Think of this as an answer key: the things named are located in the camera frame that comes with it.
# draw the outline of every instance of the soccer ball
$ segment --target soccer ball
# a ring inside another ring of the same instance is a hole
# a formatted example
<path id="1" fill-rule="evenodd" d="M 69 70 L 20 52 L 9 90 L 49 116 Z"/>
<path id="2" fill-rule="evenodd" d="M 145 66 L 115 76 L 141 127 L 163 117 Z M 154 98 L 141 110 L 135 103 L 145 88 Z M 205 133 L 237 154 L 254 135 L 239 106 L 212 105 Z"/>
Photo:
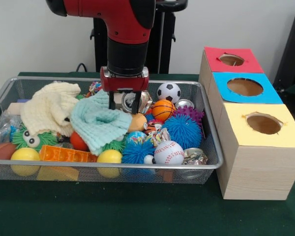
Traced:
<path id="1" fill-rule="evenodd" d="M 157 90 L 157 97 L 159 100 L 166 99 L 172 103 L 176 103 L 180 99 L 180 88 L 177 84 L 166 82 L 161 84 Z"/>

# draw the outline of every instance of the metal basket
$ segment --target metal basket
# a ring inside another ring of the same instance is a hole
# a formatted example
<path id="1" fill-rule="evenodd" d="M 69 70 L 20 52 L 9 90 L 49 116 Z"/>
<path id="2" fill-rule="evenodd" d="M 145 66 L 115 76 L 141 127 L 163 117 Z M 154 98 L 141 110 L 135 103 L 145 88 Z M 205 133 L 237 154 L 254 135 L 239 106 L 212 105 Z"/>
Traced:
<path id="1" fill-rule="evenodd" d="M 78 83 L 82 93 L 86 93 L 90 83 L 96 79 L 81 78 L 52 78 L 52 77 L 16 77 L 8 80 L 0 90 L 0 114 L 10 103 L 18 99 L 31 99 L 33 94 L 52 81 Z M 157 100 L 156 91 L 165 81 L 150 81 L 148 90 Z M 203 120 L 205 139 L 200 148 L 208 157 L 207 165 L 143 165 L 143 164 L 105 164 L 105 163 L 77 163 L 77 162 L 44 162 L 44 161 L 11 161 L 0 160 L 0 179 L 9 180 L 73 180 L 94 182 L 146 182 L 146 183 L 197 183 L 204 184 L 214 169 L 223 163 L 223 154 L 214 126 L 211 110 L 204 87 L 196 82 L 175 82 L 181 89 L 181 98 L 193 101 L 196 109 L 204 110 Z M 11 165 L 23 166 L 24 169 L 39 166 L 56 171 L 54 177 L 38 177 L 38 172 L 23 177 L 15 174 Z M 103 177 L 98 168 L 106 172 L 118 171 L 116 178 Z"/>

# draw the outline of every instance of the orange basketball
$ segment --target orange basketball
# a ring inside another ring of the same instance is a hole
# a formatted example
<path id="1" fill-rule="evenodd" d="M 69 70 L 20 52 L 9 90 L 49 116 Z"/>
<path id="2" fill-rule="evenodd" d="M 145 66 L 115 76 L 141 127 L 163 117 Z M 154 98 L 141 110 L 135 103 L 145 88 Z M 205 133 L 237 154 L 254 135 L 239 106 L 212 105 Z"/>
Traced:
<path id="1" fill-rule="evenodd" d="M 152 107 L 152 114 L 155 119 L 161 121 L 166 121 L 169 117 L 172 116 L 176 110 L 175 106 L 171 101 L 166 99 L 157 101 Z"/>

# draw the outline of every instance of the white wall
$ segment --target white wall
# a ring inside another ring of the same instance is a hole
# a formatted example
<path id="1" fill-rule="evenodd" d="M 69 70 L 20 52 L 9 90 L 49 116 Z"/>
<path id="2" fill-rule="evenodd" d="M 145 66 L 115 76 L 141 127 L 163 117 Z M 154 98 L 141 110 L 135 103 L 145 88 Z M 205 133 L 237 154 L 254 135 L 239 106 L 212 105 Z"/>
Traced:
<path id="1" fill-rule="evenodd" d="M 189 0 L 176 14 L 170 73 L 198 73 L 202 48 L 252 48 L 273 80 L 295 0 Z M 0 86 L 20 71 L 95 70 L 92 20 L 60 17 L 44 0 L 0 0 Z"/>

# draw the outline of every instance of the stacked boxes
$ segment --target stacked boxes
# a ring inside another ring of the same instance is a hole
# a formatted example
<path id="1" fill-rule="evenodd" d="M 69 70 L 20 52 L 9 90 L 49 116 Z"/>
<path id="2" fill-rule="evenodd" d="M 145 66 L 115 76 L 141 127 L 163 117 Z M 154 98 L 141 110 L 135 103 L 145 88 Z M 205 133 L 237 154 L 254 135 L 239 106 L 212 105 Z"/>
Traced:
<path id="1" fill-rule="evenodd" d="M 205 47 L 199 81 L 224 153 L 224 199 L 285 200 L 295 181 L 295 121 L 251 50 Z"/>

